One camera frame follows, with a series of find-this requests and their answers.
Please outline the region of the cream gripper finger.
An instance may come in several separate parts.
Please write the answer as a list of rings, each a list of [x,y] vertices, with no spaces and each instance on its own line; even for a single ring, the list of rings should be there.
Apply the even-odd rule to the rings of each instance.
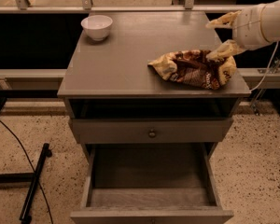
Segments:
[[[214,49],[206,55],[207,60],[220,60],[229,58],[245,52],[245,49],[238,45],[234,40],[228,39],[222,43],[217,49]]]
[[[231,29],[235,23],[236,18],[241,14],[241,10],[235,12],[228,12],[217,19],[208,22],[206,28],[222,28]]]

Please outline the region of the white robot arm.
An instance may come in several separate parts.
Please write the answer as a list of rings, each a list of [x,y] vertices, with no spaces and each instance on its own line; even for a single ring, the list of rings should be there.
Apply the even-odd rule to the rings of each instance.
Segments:
[[[207,28],[232,30],[232,39],[206,55],[219,60],[280,41],[280,0],[229,12],[206,24]]]

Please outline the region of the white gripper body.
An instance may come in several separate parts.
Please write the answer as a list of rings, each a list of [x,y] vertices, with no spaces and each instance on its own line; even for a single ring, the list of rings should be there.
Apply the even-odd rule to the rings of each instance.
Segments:
[[[259,4],[244,8],[232,25],[232,38],[243,49],[255,50],[271,45],[261,29],[261,15],[266,7]]]

